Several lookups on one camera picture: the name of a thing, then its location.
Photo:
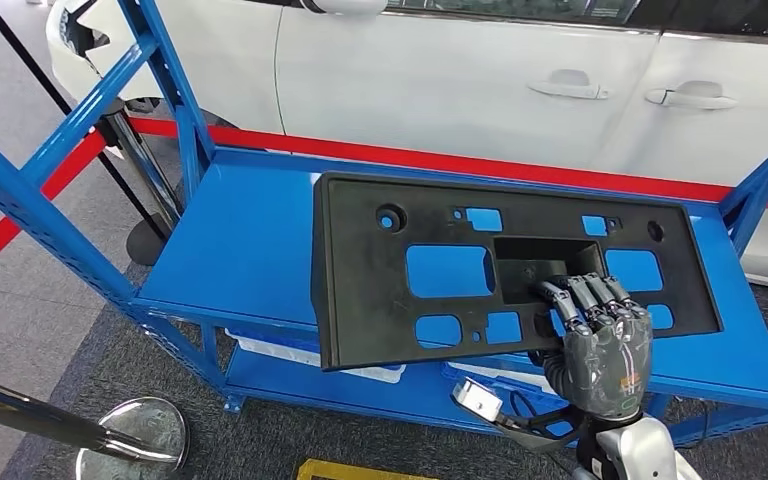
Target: blue steel upright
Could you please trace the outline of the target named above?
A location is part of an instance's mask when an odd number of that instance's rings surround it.
[[[195,103],[154,0],[142,0],[140,5],[133,0],[120,3],[130,19],[136,43],[43,142],[21,171],[0,153],[0,210],[194,375],[222,392],[225,377],[215,359],[213,329],[209,329],[205,338],[212,340],[214,348],[206,348],[206,353],[202,353],[168,320],[133,308],[134,285],[39,191],[39,186],[87,134],[107,105],[146,61],[169,104],[183,106],[189,115],[190,128],[195,130],[198,139],[194,143],[199,158],[206,162],[212,154],[213,142],[207,136],[204,117]]]

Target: red stripe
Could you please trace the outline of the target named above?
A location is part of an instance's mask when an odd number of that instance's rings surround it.
[[[144,134],[176,137],[175,122],[150,118],[132,118],[134,128]],[[292,137],[275,133],[252,132],[231,127],[209,127],[216,143],[238,147],[267,148],[287,152],[346,158],[371,163],[415,167],[454,173],[468,173],[529,182],[596,188],[618,192],[656,195],[718,202],[731,187],[704,183],[637,177],[618,173],[591,172],[571,168],[527,165],[483,158],[441,153],[418,152],[400,148],[375,147],[355,143]]]
[[[84,137],[43,184],[40,189],[42,194],[49,200],[60,194],[66,185],[69,185],[90,164],[104,146],[104,138],[98,132],[92,132]],[[0,252],[18,234],[19,227],[9,218],[3,217],[0,220]]]

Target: round hole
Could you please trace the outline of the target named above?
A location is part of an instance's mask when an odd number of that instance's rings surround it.
[[[646,230],[649,232],[649,238],[656,242],[662,242],[664,240],[664,227],[658,222],[651,220],[646,224]]]
[[[405,211],[392,204],[379,207],[375,212],[375,218],[378,226],[390,233],[402,231],[408,220]]]

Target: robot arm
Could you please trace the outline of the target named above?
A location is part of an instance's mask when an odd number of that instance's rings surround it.
[[[492,390],[464,379],[457,404],[526,449],[544,453],[578,440],[576,480],[700,480],[673,447],[669,430],[640,405],[652,362],[652,319],[614,277],[557,277],[535,288],[558,312],[563,349],[532,357],[570,405],[530,418],[501,412]],[[564,435],[549,431],[568,423]]]

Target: white car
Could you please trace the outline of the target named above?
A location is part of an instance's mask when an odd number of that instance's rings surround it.
[[[242,129],[720,185],[768,156],[768,1],[158,4]],[[58,0],[47,35],[75,98],[134,41],[116,0]],[[144,67],[122,96],[161,94]],[[743,265],[768,283],[768,211]]]

